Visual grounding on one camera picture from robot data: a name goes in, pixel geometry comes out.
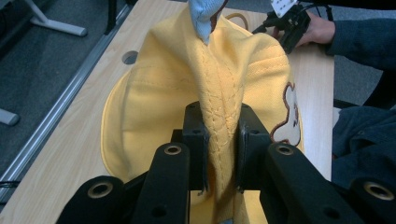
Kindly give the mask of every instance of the table surface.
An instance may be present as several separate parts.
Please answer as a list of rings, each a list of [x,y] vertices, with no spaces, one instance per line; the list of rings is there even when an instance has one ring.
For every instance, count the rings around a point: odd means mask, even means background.
[[[100,127],[106,98],[132,65],[122,56],[139,51],[149,27],[179,12],[185,3],[140,0],[69,106],[20,186],[0,214],[0,223],[55,223],[64,205],[87,180],[108,175],[100,154]],[[254,30],[261,13],[242,13]],[[238,18],[237,24],[243,25]],[[298,48],[289,56],[304,125],[306,157],[331,176],[333,58],[317,45]]]

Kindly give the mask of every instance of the black device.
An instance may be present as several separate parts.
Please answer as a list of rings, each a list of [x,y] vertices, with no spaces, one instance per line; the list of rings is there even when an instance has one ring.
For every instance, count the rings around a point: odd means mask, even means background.
[[[280,31],[285,31],[279,43],[286,53],[291,53],[303,34],[306,32],[311,19],[301,5],[294,5],[282,17],[279,18],[274,11],[267,13],[267,19],[252,33],[265,33],[267,27],[276,27]]]
[[[57,223],[189,223],[190,190],[205,190],[207,180],[200,111],[197,102],[186,107],[183,130],[158,147],[147,172],[125,184],[113,176],[87,181]],[[273,144],[248,105],[237,134],[235,189],[260,190],[269,223],[396,223],[396,189],[372,178],[334,186],[298,148]]]

